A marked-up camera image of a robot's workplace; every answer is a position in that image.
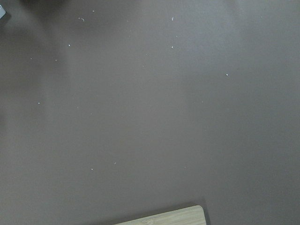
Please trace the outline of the wooden cutting board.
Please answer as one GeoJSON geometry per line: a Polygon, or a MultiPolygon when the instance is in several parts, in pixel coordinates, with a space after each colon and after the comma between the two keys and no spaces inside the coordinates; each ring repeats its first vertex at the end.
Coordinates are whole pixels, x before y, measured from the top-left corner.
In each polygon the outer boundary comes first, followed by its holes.
{"type": "Polygon", "coordinates": [[[200,205],[143,217],[119,225],[206,225],[204,210],[200,205]]]}

